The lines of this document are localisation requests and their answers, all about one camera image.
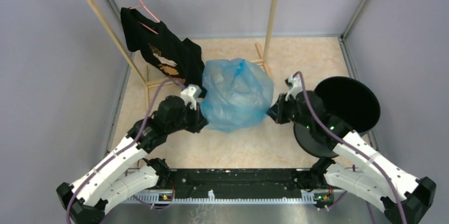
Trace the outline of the blue plastic trash bag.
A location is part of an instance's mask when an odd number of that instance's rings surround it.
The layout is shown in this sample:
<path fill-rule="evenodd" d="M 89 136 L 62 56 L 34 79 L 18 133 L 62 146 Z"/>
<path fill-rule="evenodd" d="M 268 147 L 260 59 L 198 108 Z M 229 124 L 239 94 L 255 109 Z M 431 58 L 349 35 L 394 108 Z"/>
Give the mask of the blue plastic trash bag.
<path fill-rule="evenodd" d="M 261 67 L 245 59 L 205 63 L 200 102 L 208 128 L 222 132 L 258 126 L 272 105 L 274 83 Z"/>

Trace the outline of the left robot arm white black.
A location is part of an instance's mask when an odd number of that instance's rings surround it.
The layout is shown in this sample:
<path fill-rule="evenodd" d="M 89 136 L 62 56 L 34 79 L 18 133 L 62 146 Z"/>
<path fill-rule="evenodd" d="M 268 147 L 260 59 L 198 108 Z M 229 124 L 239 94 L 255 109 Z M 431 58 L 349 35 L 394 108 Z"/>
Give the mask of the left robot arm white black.
<path fill-rule="evenodd" d="M 63 182 L 57 195 L 66 210 L 67 223 L 101 223 L 118 204 L 136 193 L 169 184 L 169 168 L 155 158 L 137 172 L 123 177 L 138 160 L 165 143 L 174 132 L 198 133 L 207 125 L 199 104 L 168 96 L 153 114 L 137 121 L 117 147 L 85 175 L 72 183 Z"/>

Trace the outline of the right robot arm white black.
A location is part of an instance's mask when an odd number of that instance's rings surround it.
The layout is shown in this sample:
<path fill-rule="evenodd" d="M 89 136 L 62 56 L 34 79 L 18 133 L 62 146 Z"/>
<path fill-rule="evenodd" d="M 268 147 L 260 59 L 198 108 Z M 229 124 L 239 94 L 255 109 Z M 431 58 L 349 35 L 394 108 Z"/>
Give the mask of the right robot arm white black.
<path fill-rule="evenodd" d="M 346 170 L 329 157 L 320 157 L 311 168 L 317 188 L 339 187 L 369 202 L 391 223 L 419 223 L 433 204 L 436 183 L 411 175 L 368 145 L 347 122 L 326 110 L 313 91 L 293 97 L 280 94 L 267 114 L 279 124 L 305 127 L 312 139 L 353 162 L 359 172 Z"/>

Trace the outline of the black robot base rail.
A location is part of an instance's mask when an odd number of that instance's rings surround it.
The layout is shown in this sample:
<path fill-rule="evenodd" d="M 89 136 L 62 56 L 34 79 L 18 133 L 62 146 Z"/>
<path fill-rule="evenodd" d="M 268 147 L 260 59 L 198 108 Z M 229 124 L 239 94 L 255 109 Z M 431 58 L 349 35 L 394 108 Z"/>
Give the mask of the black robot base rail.
<path fill-rule="evenodd" d="M 330 207 L 330 187 L 307 169 L 167 169 L 145 166 L 106 187 L 96 207 L 109 212 L 122 202 L 162 208 L 171 204 L 312 204 Z"/>

